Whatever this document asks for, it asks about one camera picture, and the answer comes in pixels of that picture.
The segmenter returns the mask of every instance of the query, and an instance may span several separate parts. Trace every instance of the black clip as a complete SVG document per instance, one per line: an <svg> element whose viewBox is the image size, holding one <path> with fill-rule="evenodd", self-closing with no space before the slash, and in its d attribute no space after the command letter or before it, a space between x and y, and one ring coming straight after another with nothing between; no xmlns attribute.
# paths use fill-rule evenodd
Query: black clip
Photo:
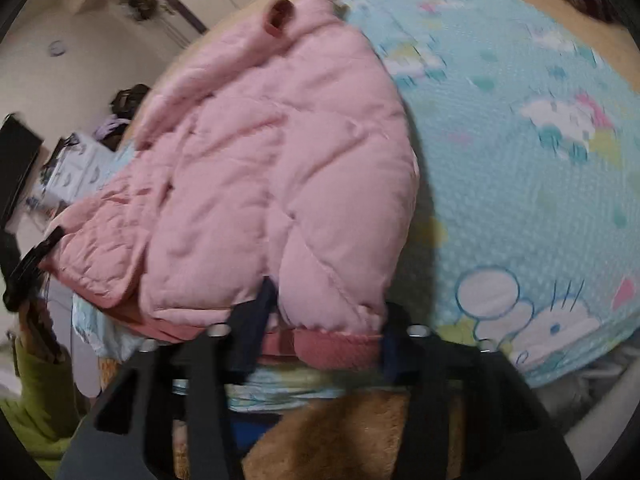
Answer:
<svg viewBox="0 0 640 480"><path fill-rule="evenodd" d="M39 286L42 272L38 265L65 235L58 226L47 238L32 248L12 271L6 280L6 290L2 295L4 306L9 312L18 312L21 304L30 298L30 294Z"/></svg>

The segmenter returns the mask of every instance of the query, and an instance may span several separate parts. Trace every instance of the metal screw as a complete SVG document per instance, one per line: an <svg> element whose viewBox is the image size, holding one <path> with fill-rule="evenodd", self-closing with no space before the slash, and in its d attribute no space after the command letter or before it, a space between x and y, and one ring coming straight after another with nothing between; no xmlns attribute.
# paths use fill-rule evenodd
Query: metal screw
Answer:
<svg viewBox="0 0 640 480"><path fill-rule="evenodd" d="M189 391L188 379L174 379L172 381L172 392L176 395L186 395Z"/></svg>
<svg viewBox="0 0 640 480"><path fill-rule="evenodd" d="M493 339L481 339L478 341L478 348L482 353L498 351L498 345Z"/></svg>
<svg viewBox="0 0 640 480"><path fill-rule="evenodd" d="M158 348L158 341L155 339L145 339L140 345L139 350L141 352L153 352L156 348Z"/></svg>
<svg viewBox="0 0 640 480"><path fill-rule="evenodd" d="M431 335L431 329L424 325L409 325L406 332L409 337L427 337Z"/></svg>
<svg viewBox="0 0 640 480"><path fill-rule="evenodd" d="M216 323L207 328L207 335L209 335L209 337L224 337L229 332L231 332L231 328L225 323Z"/></svg>

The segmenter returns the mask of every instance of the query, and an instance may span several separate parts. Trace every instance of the pink puffer jacket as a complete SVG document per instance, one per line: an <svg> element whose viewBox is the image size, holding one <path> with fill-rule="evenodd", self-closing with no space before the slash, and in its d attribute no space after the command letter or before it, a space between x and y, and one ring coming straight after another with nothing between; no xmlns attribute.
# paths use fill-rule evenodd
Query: pink puffer jacket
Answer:
<svg viewBox="0 0 640 480"><path fill-rule="evenodd" d="M266 352L373 362L418 170L391 79L332 0L300 1L280 37L255 18L206 44L146 103L135 143L59 216L47 270L167 340L224 321L271 276Z"/></svg>

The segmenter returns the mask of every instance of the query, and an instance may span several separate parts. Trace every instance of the light blue blanket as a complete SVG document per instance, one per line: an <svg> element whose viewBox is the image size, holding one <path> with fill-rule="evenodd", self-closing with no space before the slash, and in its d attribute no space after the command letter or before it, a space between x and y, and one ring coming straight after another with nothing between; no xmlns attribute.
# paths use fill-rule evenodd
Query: light blue blanket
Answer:
<svg viewBox="0 0 640 480"><path fill-rule="evenodd" d="M342 0L415 125L422 188L390 298L492 339L532 386L640 326L640 100L521 0Z"/></svg>

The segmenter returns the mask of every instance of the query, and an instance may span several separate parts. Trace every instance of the black monitor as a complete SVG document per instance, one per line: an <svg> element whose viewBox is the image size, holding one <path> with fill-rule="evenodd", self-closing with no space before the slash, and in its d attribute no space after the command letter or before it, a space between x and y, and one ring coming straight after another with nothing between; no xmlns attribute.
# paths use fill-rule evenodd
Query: black monitor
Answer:
<svg viewBox="0 0 640 480"><path fill-rule="evenodd" d="M42 140L9 115L0 126L0 229L11 218Z"/></svg>

